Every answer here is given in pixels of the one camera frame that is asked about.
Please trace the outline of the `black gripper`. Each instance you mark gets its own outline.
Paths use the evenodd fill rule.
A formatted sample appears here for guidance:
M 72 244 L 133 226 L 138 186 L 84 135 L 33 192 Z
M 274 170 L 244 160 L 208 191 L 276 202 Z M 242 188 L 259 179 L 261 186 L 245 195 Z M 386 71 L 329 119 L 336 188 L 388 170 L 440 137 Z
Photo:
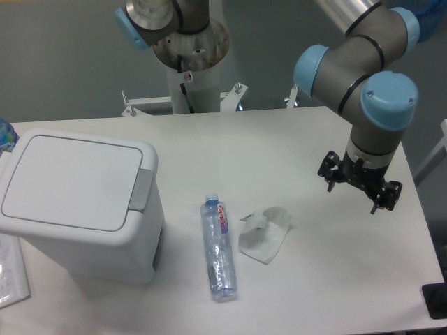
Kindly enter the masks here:
M 389 155 L 372 155 L 347 148 L 343 159 L 329 151 L 323 159 L 318 176 L 324 178 L 331 192 L 335 184 L 348 183 L 365 192 L 373 202 L 370 214 L 377 209 L 392 211 L 399 200 L 402 183 L 386 181 L 384 176 L 389 167 Z

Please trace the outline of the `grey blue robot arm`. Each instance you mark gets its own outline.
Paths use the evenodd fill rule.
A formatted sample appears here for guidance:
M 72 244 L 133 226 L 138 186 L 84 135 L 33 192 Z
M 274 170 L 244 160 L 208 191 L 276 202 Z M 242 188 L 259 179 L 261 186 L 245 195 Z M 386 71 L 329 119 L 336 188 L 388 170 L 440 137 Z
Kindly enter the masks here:
M 343 156 L 328 153 L 318 174 L 330 188 L 347 183 L 393 210 L 402 185 L 384 176 L 413 120 L 418 89 L 388 70 L 417 43 L 420 26 L 404 8 L 380 1 L 320 1 L 319 7 L 346 40 L 331 50 L 312 45 L 298 59 L 293 80 L 308 96 L 352 126 Z M 229 49 L 225 27 L 207 1 L 127 1 L 115 11 L 125 38 L 138 50 L 152 48 L 164 65 L 173 112 L 220 112 L 217 66 Z

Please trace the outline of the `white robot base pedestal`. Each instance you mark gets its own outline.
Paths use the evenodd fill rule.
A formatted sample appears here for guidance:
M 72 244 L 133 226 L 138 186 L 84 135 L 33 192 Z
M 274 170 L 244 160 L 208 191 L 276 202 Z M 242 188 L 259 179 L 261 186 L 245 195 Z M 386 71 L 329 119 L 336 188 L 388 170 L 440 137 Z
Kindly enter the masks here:
M 165 66 L 170 97 L 187 90 L 196 97 L 211 92 L 219 97 L 220 65 L 228 54 L 230 38 L 225 26 L 211 18 L 208 26 L 194 35 L 172 33 L 153 45 L 156 58 Z M 175 107 L 178 114 L 185 107 Z

